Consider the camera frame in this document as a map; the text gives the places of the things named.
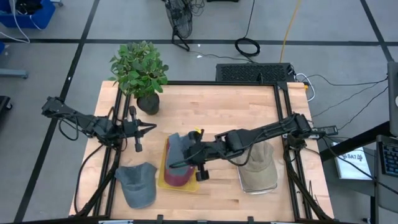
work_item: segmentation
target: beige cap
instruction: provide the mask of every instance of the beige cap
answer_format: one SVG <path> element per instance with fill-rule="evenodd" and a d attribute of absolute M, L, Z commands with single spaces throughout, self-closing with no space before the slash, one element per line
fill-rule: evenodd
<path fill-rule="evenodd" d="M 245 192 L 255 192 L 274 189 L 277 185 L 278 174 L 274 159 L 274 149 L 268 142 L 253 145 L 250 158 L 245 166 L 238 167 L 242 188 Z M 248 157 L 249 150 L 233 161 L 242 164 Z"/>

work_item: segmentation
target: black plant pot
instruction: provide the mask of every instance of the black plant pot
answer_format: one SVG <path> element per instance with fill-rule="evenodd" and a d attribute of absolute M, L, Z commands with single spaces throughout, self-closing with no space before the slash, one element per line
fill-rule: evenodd
<path fill-rule="evenodd" d="M 159 95 L 153 94 L 148 97 L 139 97 L 137 106 L 148 115 L 155 115 L 159 111 Z"/>

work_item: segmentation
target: potted plant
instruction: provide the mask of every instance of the potted plant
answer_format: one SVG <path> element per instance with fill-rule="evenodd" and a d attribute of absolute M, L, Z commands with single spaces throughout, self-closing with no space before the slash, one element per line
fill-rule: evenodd
<path fill-rule="evenodd" d="M 160 103 L 156 92 L 163 92 L 161 85 L 167 84 L 165 72 L 169 66 L 163 64 L 160 53 L 151 42 L 121 45 L 118 54 L 110 61 L 115 76 L 109 80 L 119 83 L 125 95 L 134 95 L 142 111 L 156 114 Z"/>

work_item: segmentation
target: keyboard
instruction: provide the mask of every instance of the keyboard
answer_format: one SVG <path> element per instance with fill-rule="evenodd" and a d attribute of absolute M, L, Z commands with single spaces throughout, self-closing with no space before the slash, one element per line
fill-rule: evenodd
<path fill-rule="evenodd" d="M 383 174 L 398 177 L 398 147 L 383 144 L 381 163 Z"/>

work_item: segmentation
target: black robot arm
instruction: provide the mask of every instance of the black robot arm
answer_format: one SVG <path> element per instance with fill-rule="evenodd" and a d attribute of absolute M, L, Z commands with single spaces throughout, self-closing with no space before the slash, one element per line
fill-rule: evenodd
<path fill-rule="evenodd" d="M 124 119 L 120 125 L 113 125 L 107 116 L 94 116 L 82 114 L 68 107 L 59 98 L 48 97 L 42 107 L 42 114 L 48 118 L 67 119 L 80 127 L 80 131 L 88 137 L 96 137 L 101 144 L 116 147 L 122 139 L 134 137 L 136 139 L 136 151 L 141 152 L 140 138 L 145 133 L 154 129 L 156 124 L 142 122 L 136 119 L 136 108 L 129 108 L 132 121 Z"/>
<path fill-rule="evenodd" d="M 292 114 L 282 121 L 265 125 L 260 128 L 247 130 L 238 129 L 215 136 L 213 142 L 202 142 L 202 134 L 196 134 L 195 144 L 184 152 L 184 162 L 190 166 L 197 166 L 197 180 L 209 179 L 208 171 L 204 169 L 207 161 L 238 157 L 253 144 L 288 134 L 287 140 L 293 147 L 305 147 L 304 139 L 311 135 L 312 129 L 302 114 Z"/>

